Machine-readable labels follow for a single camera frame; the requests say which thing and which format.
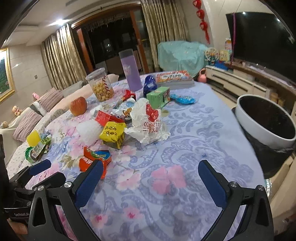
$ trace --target floral bedsheet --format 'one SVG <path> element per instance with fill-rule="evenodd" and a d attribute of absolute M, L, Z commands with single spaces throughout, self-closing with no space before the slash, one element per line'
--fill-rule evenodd
<path fill-rule="evenodd" d="M 103 102 L 105 110 L 111 110 L 128 85 L 124 80 L 113 88 L 115 97 Z M 80 209 L 103 241 L 201 240 L 221 211 L 198 175 L 197 166 L 203 159 L 228 181 L 250 188 L 264 184 L 255 153 L 232 111 L 208 85 L 195 83 L 190 89 L 171 92 L 191 95 L 196 103 L 169 102 L 162 109 L 171 133 L 166 141 L 144 146 L 126 136 L 121 150 L 109 148 L 101 140 L 90 147 L 109 149 L 112 154 L 105 179 Z M 136 94 L 139 98 L 142 90 Z M 49 159 L 52 166 L 32 178 L 27 188 L 57 171 L 69 181 L 80 173 L 78 164 L 85 144 L 76 126 L 91 119 L 90 110 L 98 105 L 94 95 L 87 103 L 85 114 L 74 117 L 68 111 L 48 125 L 52 144 L 42 160 Z M 62 210 L 58 210 L 69 237 L 75 240 Z M 234 235 L 242 212 L 227 238 Z"/>

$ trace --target person's hand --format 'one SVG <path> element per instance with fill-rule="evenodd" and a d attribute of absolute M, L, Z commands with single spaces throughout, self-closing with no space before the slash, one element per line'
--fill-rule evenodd
<path fill-rule="evenodd" d="M 17 223 L 17 222 L 11 221 L 10 218 L 7 219 L 7 222 L 9 223 L 9 225 L 11 226 L 13 231 L 18 235 L 18 237 L 21 240 L 24 240 L 21 235 L 28 234 L 28 229 L 27 229 L 26 225 L 24 225 L 22 223 Z"/>

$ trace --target barcode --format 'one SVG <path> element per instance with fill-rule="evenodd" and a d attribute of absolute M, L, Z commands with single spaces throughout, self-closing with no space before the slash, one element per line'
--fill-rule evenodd
<path fill-rule="evenodd" d="M 95 120 L 98 116 L 99 110 L 95 109 L 92 119 Z"/>

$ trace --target pink toy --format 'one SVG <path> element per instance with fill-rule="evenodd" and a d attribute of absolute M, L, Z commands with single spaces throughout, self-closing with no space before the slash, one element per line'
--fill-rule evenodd
<path fill-rule="evenodd" d="M 207 76 L 206 76 L 206 73 L 205 73 L 205 68 L 202 68 L 199 71 L 197 81 L 198 82 L 202 82 L 202 83 L 206 83 L 207 82 Z"/>
<path fill-rule="evenodd" d="M 35 92 L 33 93 L 33 97 L 38 100 L 40 98 L 40 96 L 38 94 L 36 94 Z"/>
<path fill-rule="evenodd" d="M 22 113 L 22 110 L 17 107 L 16 105 L 12 108 L 12 112 L 16 115 L 19 116 Z"/>

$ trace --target tv stand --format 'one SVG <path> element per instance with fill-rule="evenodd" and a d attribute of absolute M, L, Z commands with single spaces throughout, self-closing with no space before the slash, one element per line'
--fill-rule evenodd
<path fill-rule="evenodd" d="M 208 84 L 231 100 L 244 94 L 255 94 L 270 99 L 270 94 L 276 92 L 285 100 L 283 108 L 291 114 L 296 122 L 296 87 L 289 86 L 292 83 L 284 83 L 278 78 L 265 75 L 262 72 L 243 66 L 239 62 L 225 63 L 229 69 L 238 70 L 243 74 L 238 76 L 214 66 L 206 66 Z"/>

